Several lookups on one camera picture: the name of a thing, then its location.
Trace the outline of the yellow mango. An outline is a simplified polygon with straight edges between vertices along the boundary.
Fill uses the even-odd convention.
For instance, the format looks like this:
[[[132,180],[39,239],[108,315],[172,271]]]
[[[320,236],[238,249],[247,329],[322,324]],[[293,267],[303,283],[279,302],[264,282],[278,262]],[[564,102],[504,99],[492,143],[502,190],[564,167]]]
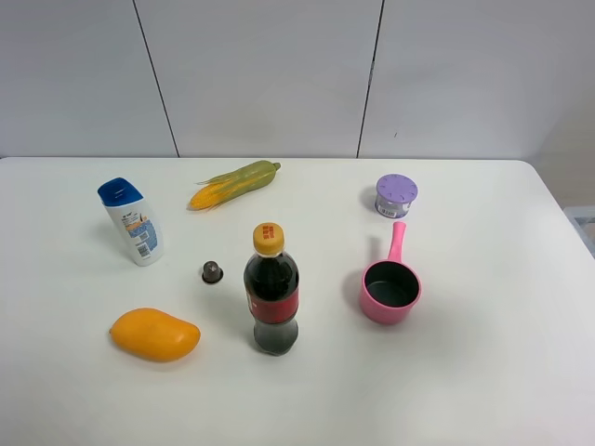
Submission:
[[[190,354],[201,339],[199,328],[155,308],[136,308],[109,331],[121,350],[147,361],[171,362]]]

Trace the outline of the cola bottle yellow cap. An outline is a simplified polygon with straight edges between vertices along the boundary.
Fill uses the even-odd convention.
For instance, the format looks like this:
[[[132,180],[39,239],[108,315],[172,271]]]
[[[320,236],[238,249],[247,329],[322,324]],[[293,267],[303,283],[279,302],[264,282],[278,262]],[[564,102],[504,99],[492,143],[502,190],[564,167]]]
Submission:
[[[244,271],[248,309],[257,347],[270,355],[288,352],[298,339],[299,272],[284,249],[284,231],[276,223],[257,225],[255,253]]]

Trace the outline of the yellow green corn cob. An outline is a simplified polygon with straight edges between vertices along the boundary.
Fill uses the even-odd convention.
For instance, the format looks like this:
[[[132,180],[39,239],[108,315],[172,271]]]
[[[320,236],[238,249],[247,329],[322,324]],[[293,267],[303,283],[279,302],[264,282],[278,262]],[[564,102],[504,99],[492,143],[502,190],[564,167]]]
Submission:
[[[274,181],[280,168],[280,163],[260,160],[198,182],[201,189],[190,198],[187,208],[191,211],[214,209],[248,192],[264,188]]]

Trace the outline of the brown coffee capsule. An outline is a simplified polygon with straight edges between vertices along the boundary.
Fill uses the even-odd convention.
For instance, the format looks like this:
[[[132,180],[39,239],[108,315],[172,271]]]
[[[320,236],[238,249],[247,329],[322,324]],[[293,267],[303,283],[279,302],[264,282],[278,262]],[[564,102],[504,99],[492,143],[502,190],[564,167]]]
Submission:
[[[223,278],[223,270],[216,261],[209,260],[204,263],[202,280],[207,284],[218,283]]]

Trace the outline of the purple lid round container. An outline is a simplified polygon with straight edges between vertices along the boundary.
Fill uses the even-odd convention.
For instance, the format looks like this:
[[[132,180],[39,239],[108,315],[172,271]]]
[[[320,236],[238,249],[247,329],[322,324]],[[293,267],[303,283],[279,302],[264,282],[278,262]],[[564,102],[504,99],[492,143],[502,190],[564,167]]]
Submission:
[[[403,218],[417,198],[417,184],[409,177],[399,174],[388,174],[381,177],[376,184],[376,210],[385,217]]]

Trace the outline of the pink saucepan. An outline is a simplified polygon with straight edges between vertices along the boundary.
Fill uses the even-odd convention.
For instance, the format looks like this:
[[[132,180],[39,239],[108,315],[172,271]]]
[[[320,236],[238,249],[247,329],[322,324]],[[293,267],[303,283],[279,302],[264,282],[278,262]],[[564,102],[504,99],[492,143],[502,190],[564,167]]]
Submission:
[[[393,224],[388,257],[371,264],[362,276],[360,308],[379,324],[403,321],[421,296],[420,279],[402,260],[405,230],[405,223]]]

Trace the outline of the white blue shampoo bottle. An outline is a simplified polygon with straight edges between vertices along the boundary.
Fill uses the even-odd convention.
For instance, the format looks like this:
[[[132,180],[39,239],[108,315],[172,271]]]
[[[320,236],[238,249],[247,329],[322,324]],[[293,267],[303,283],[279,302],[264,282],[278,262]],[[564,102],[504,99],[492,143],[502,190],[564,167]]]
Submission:
[[[117,177],[98,188],[98,195],[114,226],[140,267],[156,262],[164,253],[164,240],[156,214],[140,191]]]

